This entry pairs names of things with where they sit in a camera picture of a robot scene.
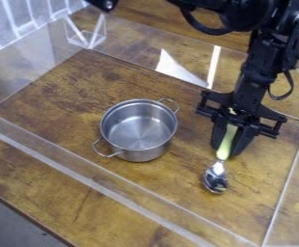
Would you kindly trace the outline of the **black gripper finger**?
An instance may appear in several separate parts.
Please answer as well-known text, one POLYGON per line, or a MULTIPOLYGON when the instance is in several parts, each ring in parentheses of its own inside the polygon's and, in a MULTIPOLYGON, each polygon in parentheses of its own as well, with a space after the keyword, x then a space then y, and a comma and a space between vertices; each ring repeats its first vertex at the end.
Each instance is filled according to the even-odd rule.
POLYGON ((251 143, 254 137, 258 135, 258 126, 251 124, 245 127, 239 127, 231 147, 231 155, 239 155, 247 145, 251 143))
POLYGON ((229 118, 226 115, 219 113, 211 120, 214 123, 211 132, 211 146, 215 150, 218 150, 223 142, 225 135, 227 133, 229 118))

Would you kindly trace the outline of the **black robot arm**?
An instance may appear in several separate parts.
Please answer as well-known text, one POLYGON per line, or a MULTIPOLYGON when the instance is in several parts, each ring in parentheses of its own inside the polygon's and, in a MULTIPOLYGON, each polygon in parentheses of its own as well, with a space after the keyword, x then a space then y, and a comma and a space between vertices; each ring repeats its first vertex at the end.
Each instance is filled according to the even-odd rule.
POLYGON ((202 92, 197 112, 211 118, 211 146, 218 149, 227 126, 238 128, 231 154, 238 155, 258 135, 275 138, 286 116, 262 104, 278 75, 289 75, 299 61, 299 0, 169 0, 202 33, 222 36, 249 32, 247 59, 235 90, 202 92))

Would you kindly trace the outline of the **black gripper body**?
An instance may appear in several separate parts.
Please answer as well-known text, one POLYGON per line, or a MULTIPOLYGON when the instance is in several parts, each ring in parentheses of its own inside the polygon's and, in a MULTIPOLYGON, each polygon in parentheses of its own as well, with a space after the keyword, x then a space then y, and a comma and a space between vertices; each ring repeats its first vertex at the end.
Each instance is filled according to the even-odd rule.
POLYGON ((229 124, 237 127, 258 126, 258 135, 277 138, 286 116, 262 104, 265 94, 275 82, 275 72, 262 72, 242 69, 235 90, 231 93, 202 91, 202 101, 197 112, 214 118, 222 113, 229 118, 229 124))

